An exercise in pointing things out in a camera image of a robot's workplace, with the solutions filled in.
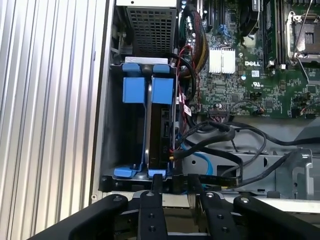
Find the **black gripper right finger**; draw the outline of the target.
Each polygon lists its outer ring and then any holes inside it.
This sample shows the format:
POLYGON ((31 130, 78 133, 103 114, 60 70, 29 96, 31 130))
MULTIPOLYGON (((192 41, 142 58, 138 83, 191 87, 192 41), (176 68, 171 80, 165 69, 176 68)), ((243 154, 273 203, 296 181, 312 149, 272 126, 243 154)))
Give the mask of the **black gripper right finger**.
POLYGON ((320 229, 259 199, 240 195, 227 202, 205 191, 200 175, 188 176, 195 223, 212 240, 318 240, 320 229))

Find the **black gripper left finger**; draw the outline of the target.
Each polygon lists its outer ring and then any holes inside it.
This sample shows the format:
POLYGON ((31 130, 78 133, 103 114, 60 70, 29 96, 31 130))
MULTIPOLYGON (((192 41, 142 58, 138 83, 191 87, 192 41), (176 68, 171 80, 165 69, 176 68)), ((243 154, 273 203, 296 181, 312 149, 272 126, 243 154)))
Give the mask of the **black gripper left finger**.
POLYGON ((153 176, 150 190, 131 200, 111 194, 32 236, 33 240, 165 240, 163 178, 153 176))

